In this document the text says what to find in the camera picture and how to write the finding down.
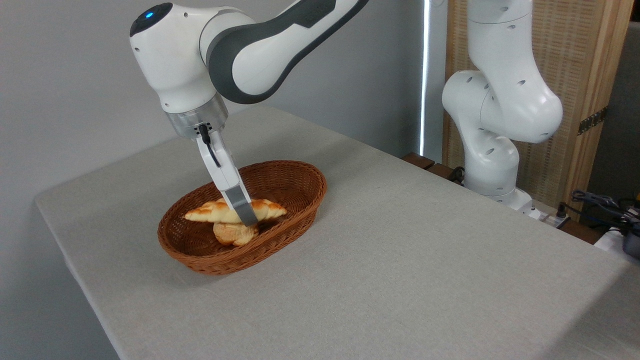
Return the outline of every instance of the brown wicker basket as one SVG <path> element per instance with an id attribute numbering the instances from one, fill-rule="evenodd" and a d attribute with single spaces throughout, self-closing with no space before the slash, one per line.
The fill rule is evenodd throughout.
<path id="1" fill-rule="evenodd" d="M 243 247 L 223 246 L 213 234 L 213 224 L 192 222 L 184 214 L 207 201 L 222 197 L 209 183 L 178 200 L 158 225 L 162 248 L 196 272 L 231 274 L 268 258 L 311 226 L 326 193 L 326 179 L 315 166 L 300 161 L 267 161 L 240 169 L 253 199 L 275 201 L 287 214 L 260 225 L 260 234 Z"/>

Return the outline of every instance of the black cable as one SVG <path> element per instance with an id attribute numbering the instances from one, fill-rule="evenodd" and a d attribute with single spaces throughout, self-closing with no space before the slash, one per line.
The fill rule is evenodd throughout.
<path id="1" fill-rule="evenodd" d="M 220 165 L 220 162 L 218 161 L 216 154 L 213 152 L 213 149 L 211 148 L 211 137 L 209 136 L 209 130 L 207 129 L 207 126 L 205 124 L 200 124 L 200 126 L 198 126 L 198 129 L 200 130 L 200 134 L 202 136 L 202 142 L 206 144 L 209 150 L 209 155 L 211 155 L 213 162 L 216 163 L 217 167 L 221 168 L 222 165 Z"/>
<path id="2" fill-rule="evenodd" d="M 626 214 L 628 217 L 633 217 L 633 218 L 636 218 L 636 219 L 640 220 L 640 215 L 633 214 L 633 213 L 631 213 L 631 212 L 629 212 L 629 211 L 627 211 L 625 214 Z"/>
<path id="3" fill-rule="evenodd" d="M 556 216 L 559 218 L 566 218 L 566 206 L 562 205 L 562 202 L 558 205 Z"/>
<path id="4" fill-rule="evenodd" d="M 622 217 L 625 215 L 625 212 L 620 208 L 620 206 L 608 196 L 596 195 L 590 192 L 583 192 L 582 190 L 575 190 L 571 195 L 572 201 L 574 202 L 585 202 L 596 205 L 603 211 L 616 217 Z"/>
<path id="5" fill-rule="evenodd" d="M 600 209 L 601 208 L 601 206 L 598 206 L 598 204 L 592 204 L 590 202 L 587 202 L 586 204 L 588 205 L 588 207 L 586 207 L 585 209 L 582 210 L 582 212 L 585 213 L 585 214 L 592 213 L 593 212 L 593 211 L 591 211 L 592 209 Z M 629 213 L 618 213 L 617 211 L 611 211 L 611 212 L 607 212 L 607 213 L 610 214 L 610 215 L 615 215 L 612 218 L 607 219 L 607 220 L 610 220 L 610 221 L 616 221 L 616 219 L 618 219 L 618 218 L 624 217 L 625 215 L 629 215 Z"/>
<path id="6" fill-rule="evenodd" d="M 459 181 L 460 183 L 462 183 L 465 180 L 465 168 L 456 167 L 455 169 L 453 169 L 451 174 L 449 174 L 449 177 L 447 177 L 447 180 Z"/>
<path id="7" fill-rule="evenodd" d="M 602 220 L 602 219 L 599 219 L 599 218 L 592 217 L 592 216 L 586 214 L 583 211 L 580 211 L 578 209 L 575 209 L 575 208 L 569 206 L 565 202 L 561 202 L 560 205 L 564 206 L 566 209 L 569 209 L 569 210 L 573 211 L 574 213 L 580 214 L 580 215 L 582 215 L 582 216 L 584 216 L 584 217 L 586 217 L 586 218 L 588 218 L 588 219 L 590 219 L 592 221 L 599 222 L 601 224 L 608 225 L 610 227 L 617 227 L 617 228 L 622 229 L 622 230 L 631 231 L 635 235 L 640 236 L 640 232 L 637 232 L 637 229 L 634 228 L 634 226 L 632 226 L 632 225 L 629 226 L 629 225 L 622 224 L 622 223 L 610 222 L 610 221 L 606 221 L 606 220 Z"/>
<path id="8" fill-rule="evenodd" d="M 603 227 L 603 226 L 607 226 L 607 227 L 608 227 L 608 225 L 607 225 L 607 224 L 597 224 L 597 225 L 589 226 L 589 228 L 590 228 L 590 229 L 598 229 L 599 227 Z M 604 233 L 606 234 L 606 233 L 609 233 L 609 232 L 611 232 L 611 231 L 617 231 L 617 232 L 619 232 L 619 233 L 620 233 L 620 234 L 622 234 L 622 235 L 626 235 L 626 234 L 624 233 L 624 231 L 622 231 L 622 230 L 618 229 L 617 227 L 610 227 L 610 228 L 609 228 L 609 230 L 605 231 Z"/>

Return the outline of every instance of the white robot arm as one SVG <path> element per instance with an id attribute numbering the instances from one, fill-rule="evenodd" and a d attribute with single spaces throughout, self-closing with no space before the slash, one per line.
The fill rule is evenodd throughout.
<path id="1" fill-rule="evenodd" d="M 257 222 L 221 130 L 221 96 L 255 104 L 273 95 L 291 69 L 368 0 L 298 0 L 255 23 L 228 6 L 164 3 L 131 26 L 131 48 L 176 132 L 197 142 L 214 184 L 245 225 Z"/>
<path id="2" fill-rule="evenodd" d="M 465 187 L 527 214 L 509 139 L 544 142 L 563 116 L 534 61 L 531 23 L 532 0 L 469 0 L 468 51 L 479 71 L 455 73 L 442 94 L 465 148 Z"/>

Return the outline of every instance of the table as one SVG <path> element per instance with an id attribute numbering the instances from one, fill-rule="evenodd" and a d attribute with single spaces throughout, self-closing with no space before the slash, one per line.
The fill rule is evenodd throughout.
<path id="1" fill-rule="evenodd" d="M 210 181 L 187 139 L 36 200 L 122 359 L 640 359 L 637 266 L 280 110 L 231 116 L 225 142 L 329 189 L 302 237 L 231 275 L 157 242 Z"/>

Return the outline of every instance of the bread roll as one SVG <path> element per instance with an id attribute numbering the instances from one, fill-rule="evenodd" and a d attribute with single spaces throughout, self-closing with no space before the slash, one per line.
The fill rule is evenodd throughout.
<path id="1" fill-rule="evenodd" d="M 258 236 L 258 231 L 257 224 L 246 227 L 243 224 L 216 222 L 213 225 L 213 233 L 216 235 L 216 239 L 224 246 L 231 244 L 236 247 L 244 246 Z"/>
<path id="2" fill-rule="evenodd" d="M 251 207 L 258 221 L 275 219 L 287 213 L 287 210 L 281 205 L 266 199 L 251 200 Z M 199 208 L 188 211 L 184 218 L 198 222 L 242 223 L 236 211 L 229 208 L 225 199 L 206 202 Z"/>

